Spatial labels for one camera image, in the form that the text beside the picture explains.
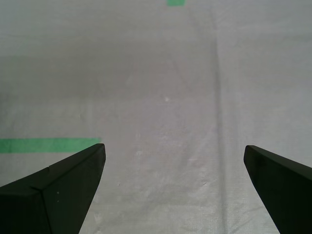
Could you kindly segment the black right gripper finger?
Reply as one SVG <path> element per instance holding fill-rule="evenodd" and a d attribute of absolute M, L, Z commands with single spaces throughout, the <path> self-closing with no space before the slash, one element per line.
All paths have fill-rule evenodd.
<path fill-rule="evenodd" d="M 281 234 L 312 232 L 312 169 L 248 145 L 244 164 L 260 199 Z"/>
<path fill-rule="evenodd" d="M 77 234 L 98 189 L 105 145 L 97 143 L 0 188 L 2 234 Z"/>

